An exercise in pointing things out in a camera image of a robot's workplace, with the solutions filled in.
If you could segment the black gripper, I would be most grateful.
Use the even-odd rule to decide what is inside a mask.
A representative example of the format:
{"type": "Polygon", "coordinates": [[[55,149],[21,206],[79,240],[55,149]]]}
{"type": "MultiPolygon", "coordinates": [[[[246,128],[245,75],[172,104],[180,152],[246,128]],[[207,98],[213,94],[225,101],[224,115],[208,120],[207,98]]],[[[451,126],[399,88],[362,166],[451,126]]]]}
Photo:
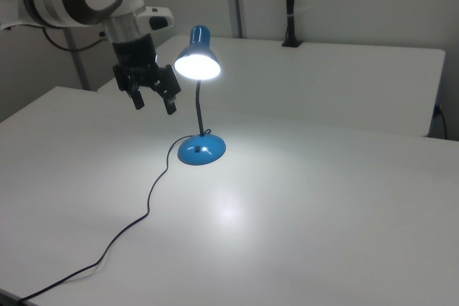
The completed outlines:
{"type": "Polygon", "coordinates": [[[139,87],[150,87],[161,96],[168,115],[176,112],[176,95],[181,91],[171,65],[158,67],[150,34],[129,42],[112,43],[118,63],[113,72],[120,91],[132,99],[137,110],[144,107],[139,87]]]}

